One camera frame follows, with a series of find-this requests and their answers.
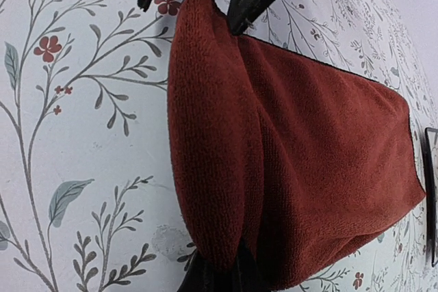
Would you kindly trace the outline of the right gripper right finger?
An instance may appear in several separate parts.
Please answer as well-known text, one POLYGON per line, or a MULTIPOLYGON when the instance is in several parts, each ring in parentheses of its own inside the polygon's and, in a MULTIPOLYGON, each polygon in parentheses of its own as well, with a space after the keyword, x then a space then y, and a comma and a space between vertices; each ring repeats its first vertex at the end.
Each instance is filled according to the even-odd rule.
POLYGON ((270 292, 257 263, 243 239, 240 240, 233 269, 231 270, 232 292, 270 292))

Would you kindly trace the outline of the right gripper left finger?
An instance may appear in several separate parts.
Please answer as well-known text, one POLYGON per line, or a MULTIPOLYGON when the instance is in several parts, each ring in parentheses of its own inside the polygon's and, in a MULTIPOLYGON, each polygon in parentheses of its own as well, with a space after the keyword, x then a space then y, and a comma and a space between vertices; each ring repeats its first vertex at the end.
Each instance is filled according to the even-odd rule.
POLYGON ((232 291, 231 273, 221 274, 195 251, 178 292, 227 292, 232 291))

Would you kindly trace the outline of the dark red towel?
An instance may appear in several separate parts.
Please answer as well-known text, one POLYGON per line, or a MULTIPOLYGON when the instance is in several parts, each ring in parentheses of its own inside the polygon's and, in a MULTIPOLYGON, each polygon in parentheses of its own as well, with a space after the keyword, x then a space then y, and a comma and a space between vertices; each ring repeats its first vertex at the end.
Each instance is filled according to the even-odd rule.
POLYGON ((184 0, 168 126, 202 290, 283 290, 352 254, 425 196, 409 106, 386 86, 249 37, 214 0, 184 0))

